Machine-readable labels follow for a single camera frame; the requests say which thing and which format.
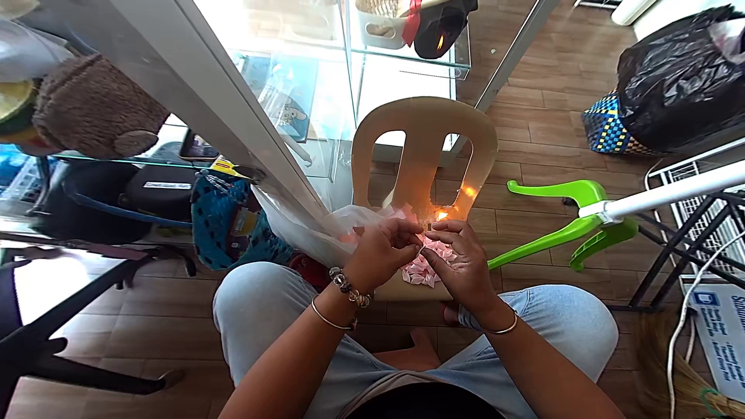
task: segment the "bangle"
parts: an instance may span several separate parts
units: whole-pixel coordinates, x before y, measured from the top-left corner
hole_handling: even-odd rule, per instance
[[[508,327],[508,328],[506,328],[504,330],[487,330],[487,329],[484,329],[483,327],[481,329],[484,332],[491,333],[493,335],[502,335],[504,333],[507,333],[507,332],[511,331],[512,329],[515,328],[515,326],[517,326],[517,319],[518,319],[518,317],[517,317],[517,311],[515,309],[512,309],[512,311],[513,311],[513,313],[515,313],[515,321],[513,321],[513,325],[512,326],[510,326],[510,327]]]
[[[352,284],[349,283],[348,280],[346,280],[346,278],[344,277],[344,273],[341,271],[341,268],[335,266],[329,269],[329,276],[331,277],[332,282],[339,287],[339,290],[349,296],[349,301],[357,303],[357,305],[360,306],[361,309],[364,309],[370,305],[370,301],[372,299],[370,297],[370,294],[361,294],[358,290],[352,289]]]
[[[311,307],[313,307],[313,311],[316,312],[316,314],[318,315],[318,317],[321,318],[321,320],[325,321],[328,324],[331,324],[333,327],[336,327],[337,329],[349,330],[350,332],[354,332],[355,331],[355,329],[357,328],[357,318],[356,317],[353,317],[352,318],[352,323],[349,326],[346,326],[346,327],[339,326],[338,324],[332,323],[329,319],[323,317],[323,315],[318,312],[318,309],[316,308],[316,298],[317,297],[318,296],[316,295],[315,297],[313,297],[313,300],[311,300]]]

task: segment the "green plastic chair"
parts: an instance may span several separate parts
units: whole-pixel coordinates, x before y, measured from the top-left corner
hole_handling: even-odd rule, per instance
[[[551,186],[520,186],[515,180],[507,182],[511,192],[531,196],[567,197],[577,202],[580,208],[606,201],[605,189],[593,180],[575,180]],[[599,227],[600,232],[584,242],[572,255],[569,266],[579,272],[585,259],[605,248],[631,239],[639,232],[639,226],[632,218],[625,217],[621,223],[603,225],[598,215],[577,218],[559,231],[547,234],[519,248],[503,253],[489,261],[489,269],[514,262],[531,254],[553,248],[579,239]]]

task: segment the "red ribbon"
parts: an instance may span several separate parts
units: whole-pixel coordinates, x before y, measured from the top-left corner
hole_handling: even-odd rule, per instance
[[[406,17],[406,26],[404,26],[404,33],[401,37],[406,42],[406,45],[411,46],[416,37],[416,32],[419,30],[419,23],[422,21],[419,16],[419,11],[422,9],[422,0],[411,0],[409,4],[409,16]]]

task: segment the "black hat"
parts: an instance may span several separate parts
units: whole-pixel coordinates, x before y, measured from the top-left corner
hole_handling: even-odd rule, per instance
[[[468,24],[468,14],[476,9],[478,0],[450,0],[421,9],[414,37],[416,54],[427,60],[442,57]]]

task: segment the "mobile phone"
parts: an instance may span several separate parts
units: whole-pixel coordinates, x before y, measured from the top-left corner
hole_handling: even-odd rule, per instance
[[[181,150],[179,151],[179,158],[187,161],[203,161],[211,162],[218,158],[220,153],[215,150],[207,141],[204,140],[199,134],[189,128],[186,131],[186,137],[184,137],[181,143]]]

